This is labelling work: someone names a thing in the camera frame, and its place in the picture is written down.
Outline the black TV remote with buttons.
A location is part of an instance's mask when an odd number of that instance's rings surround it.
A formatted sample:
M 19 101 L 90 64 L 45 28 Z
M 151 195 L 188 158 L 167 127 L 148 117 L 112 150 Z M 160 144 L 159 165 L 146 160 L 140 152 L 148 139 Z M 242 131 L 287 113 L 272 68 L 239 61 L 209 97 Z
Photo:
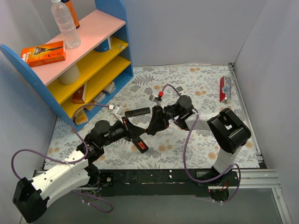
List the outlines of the black TV remote with buttons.
M 132 142 L 142 154 L 147 152 L 149 149 L 149 147 L 140 137 L 133 139 Z

